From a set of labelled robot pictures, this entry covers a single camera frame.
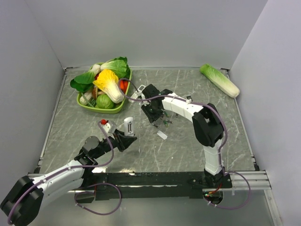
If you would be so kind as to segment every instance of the green basket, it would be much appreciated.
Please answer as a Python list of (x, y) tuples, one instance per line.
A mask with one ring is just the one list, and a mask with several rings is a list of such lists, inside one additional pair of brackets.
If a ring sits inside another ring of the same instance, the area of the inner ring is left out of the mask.
[[(130, 78), (129, 78), (130, 80), (132, 80), (132, 70), (131, 70), (131, 73), (130, 73)], [(126, 90), (126, 95), (127, 95), (127, 93), (128, 93), (128, 90), (129, 90), (129, 88), (130, 88), (130, 82), (128, 83), (128, 86), (127, 86), (127, 90)], [(119, 106), (117, 106), (116, 108), (112, 108), (112, 109), (101, 109), (101, 108), (95, 108), (95, 107), (89, 107), (89, 106), (85, 106), (85, 105), (82, 105), (80, 102), (79, 102), (79, 99), (81, 98), (81, 93), (79, 93), (78, 95), (77, 95), (77, 99), (76, 99), (76, 101), (77, 101), (77, 103), (78, 103), (78, 105), (79, 106), (81, 106), (81, 107), (83, 107), (83, 108), (85, 108), (85, 109), (87, 109), (87, 110), (89, 110), (89, 111), (92, 111), (92, 112), (98, 112), (98, 113), (104, 113), (104, 114), (116, 114), (116, 113), (118, 113), (118, 112), (120, 112), (121, 111), (121, 109), (122, 109), (122, 106), (123, 106), (123, 104), (124, 104), (124, 102), (127, 100), (126, 98), (124, 98), (123, 99), (123, 101), (121, 102), (121, 104), (119, 105)]]

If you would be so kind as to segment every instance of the marble table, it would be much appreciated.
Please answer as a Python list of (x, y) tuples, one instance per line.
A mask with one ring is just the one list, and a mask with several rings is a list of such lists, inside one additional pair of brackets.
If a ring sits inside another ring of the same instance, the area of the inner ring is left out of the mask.
[[(100, 114), (87, 111), (76, 103), (77, 91), (69, 85), (77, 75), (87, 68), (68, 69), (66, 80), (48, 137), (40, 173), (51, 172), (72, 160), (80, 151), (88, 136), (103, 138), (97, 126), (101, 119), (113, 120), (122, 125), (124, 118), (133, 116), (137, 140), (123, 153), (115, 149), (115, 157), (107, 166), (98, 171), (106, 172), (172, 172), (203, 171), (205, 155), (203, 146), (196, 140), (192, 123), (170, 113), (173, 121), (165, 127), (160, 121), (159, 128), (152, 126), (137, 102), (125, 102), (118, 114)], [(197, 69), (133, 70), (136, 86), (153, 84), (159, 90), (170, 89), (176, 94), (191, 96), (194, 101), (212, 103), (225, 120), (229, 139), (222, 150), (226, 170), (254, 170), (250, 148), (239, 116), (235, 100), (213, 85)], [(164, 132), (163, 140), (156, 133)], [(105, 163), (111, 153), (99, 158)]]

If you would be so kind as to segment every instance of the red knob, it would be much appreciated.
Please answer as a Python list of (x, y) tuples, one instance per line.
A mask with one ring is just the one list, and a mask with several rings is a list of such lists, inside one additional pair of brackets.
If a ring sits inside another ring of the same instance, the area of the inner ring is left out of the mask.
[(105, 119), (101, 119), (101, 121), (100, 121), (100, 123), (102, 124), (102, 125), (105, 125), (105, 124), (107, 124), (107, 120), (105, 120)]

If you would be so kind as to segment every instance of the round cabbage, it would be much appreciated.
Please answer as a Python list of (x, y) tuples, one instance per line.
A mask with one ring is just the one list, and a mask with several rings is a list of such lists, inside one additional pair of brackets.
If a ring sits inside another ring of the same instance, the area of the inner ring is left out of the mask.
[(114, 107), (114, 102), (106, 94), (101, 94), (96, 99), (96, 104), (102, 109), (112, 109)]

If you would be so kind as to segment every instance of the floor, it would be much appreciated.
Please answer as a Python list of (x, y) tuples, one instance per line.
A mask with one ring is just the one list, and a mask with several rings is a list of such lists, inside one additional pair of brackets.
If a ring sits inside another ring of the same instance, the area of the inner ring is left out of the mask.
[[(170, 113), (173, 121), (169, 127), (163, 122), (159, 128), (150, 125), (137, 102), (126, 101), (118, 114), (100, 114), (87, 111), (77, 105), (77, 91), (69, 85), (84, 69), (68, 69), (66, 81), (58, 103), (50, 131), (40, 173), (51, 172), (72, 160), (89, 136), (103, 138), (97, 122), (103, 118), (121, 125), (126, 117), (133, 116), (135, 135), (138, 139), (123, 153), (115, 151), (113, 161), (104, 168), (106, 172), (158, 172), (158, 171), (203, 171), (205, 155), (202, 145), (196, 140), (192, 123)], [(176, 94), (192, 96), (193, 101), (212, 103), (225, 120), (229, 139), (222, 150), (226, 170), (254, 170), (248, 141), (233, 98), (228, 97), (213, 85), (197, 69), (133, 70), (136, 86), (153, 84), (159, 90), (170, 89)], [(164, 132), (163, 140), (156, 133)], [(107, 153), (97, 160), (105, 163), (111, 157)]]

